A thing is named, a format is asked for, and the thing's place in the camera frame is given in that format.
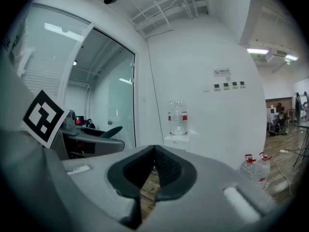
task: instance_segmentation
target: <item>water bottle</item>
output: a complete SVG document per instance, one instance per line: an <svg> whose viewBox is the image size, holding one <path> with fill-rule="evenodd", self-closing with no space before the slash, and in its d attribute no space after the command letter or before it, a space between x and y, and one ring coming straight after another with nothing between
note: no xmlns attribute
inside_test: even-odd
<svg viewBox="0 0 309 232"><path fill-rule="evenodd" d="M252 181L256 183L259 187L263 188L266 183L266 179L268 178L270 173L269 160L271 159L271 157L268 157L268 155L264 154L263 152L260 153L260 156L261 159L258 160L255 164L255 172L253 174Z"/></svg>
<svg viewBox="0 0 309 232"><path fill-rule="evenodd" d="M246 177L248 180L252 180L252 176L255 171L255 164L256 160L252 159L252 155L245 155L245 161L241 164L239 168L239 172Z"/></svg>
<svg viewBox="0 0 309 232"><path fill-rule="evenodd" d="M185 135L188 132L188 116L184 101L171 101L170 134Z"/></svg>

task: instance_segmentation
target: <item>fluorescent light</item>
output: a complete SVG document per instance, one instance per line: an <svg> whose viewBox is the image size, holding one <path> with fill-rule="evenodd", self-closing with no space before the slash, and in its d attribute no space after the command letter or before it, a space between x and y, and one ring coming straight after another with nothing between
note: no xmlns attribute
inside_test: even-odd
<svg viewBox="0 0 309 232"><path fill-rule="evenodd" d="M285 58L296 61L298 57L292 56L292 55L286 55Z"/></svg>
<svg viewBox="0 0 309 232"><path fill-rule="evenodd" d="M45 27L46 30L49 30L51 32L55 32L55 33L61 34L63 36L69 37L69 38L74 39L76 41L82 42L84 40L83 36L78 35L77 33L73 33L71 31L68 31L68 32L64 33L62 31L61 27L55 26L53 24L44 23L44 27Z"/></svg>
<svg viewBox="0 0 309 232"><path fill-rule="evenodd" d="M119 78L119 80L120 80L120 81L123 81L123 82L125 82L125 83L132 84L132 82L130 82L130 81L126 80L126 79L123 79L123 78Z"/></svg>
<svg viewBox="0 0 309 232"><path fill-rule="evenodd" d="M264 49L248 48L247 50L249 53L257 53L257 54L267 54L268 53L268 50L264 50Z"/></svg>

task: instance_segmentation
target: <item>air conditioning duct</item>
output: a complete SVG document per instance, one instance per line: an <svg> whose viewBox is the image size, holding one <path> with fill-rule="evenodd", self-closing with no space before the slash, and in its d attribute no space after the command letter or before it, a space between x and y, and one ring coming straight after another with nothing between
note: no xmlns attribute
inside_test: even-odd
<svg viewBox="0 0 309 232"><path fill-rule="evenodd" d="M286 52L271 49L265 56L266 62L275 67L281 67L285 63Z"/></svg>

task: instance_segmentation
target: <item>light switch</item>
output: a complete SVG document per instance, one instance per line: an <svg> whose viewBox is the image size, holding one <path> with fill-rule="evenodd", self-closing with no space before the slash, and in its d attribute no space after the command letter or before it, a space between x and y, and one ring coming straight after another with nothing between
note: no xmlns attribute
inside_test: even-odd
<svg viewBox="0 0 309 232"><path fill-rule="evenodd" d="M214 84L214 91L220 91L220 85L219 84Z"/></svg>
<svg viewBox="0 0 309 232"><path fill-rule="evenodd" d="M228 85L228 83L223 83L223 89L224 90L230 89L230 86Z"/></svg>
<svg viewBox="0 0 309 232"><path fill-rule="evenodd" d="M232 82L233 88L238 88L237 82Z"/></svg>
<svg viewBox="0 0 309 232"><path fill-rule="evenodd" d="M243 82L243 81L240 81L240 87L241 87L241 88L244 88L244 87L246 87L246 86L245 86L245 82Z"/></svg>

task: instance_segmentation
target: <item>doorway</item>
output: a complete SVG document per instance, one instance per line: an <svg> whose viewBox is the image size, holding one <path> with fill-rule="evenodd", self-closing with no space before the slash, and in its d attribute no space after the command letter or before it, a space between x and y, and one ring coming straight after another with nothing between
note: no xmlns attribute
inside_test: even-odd
<svg viewBox="0 0 309 232"><path fill-rule="evenodd" d="M134 130L134 59L124 46L93 28L72 66L65 106L92 120L95 129L122 126L113 138L125 149L136 146Z"/></svg>

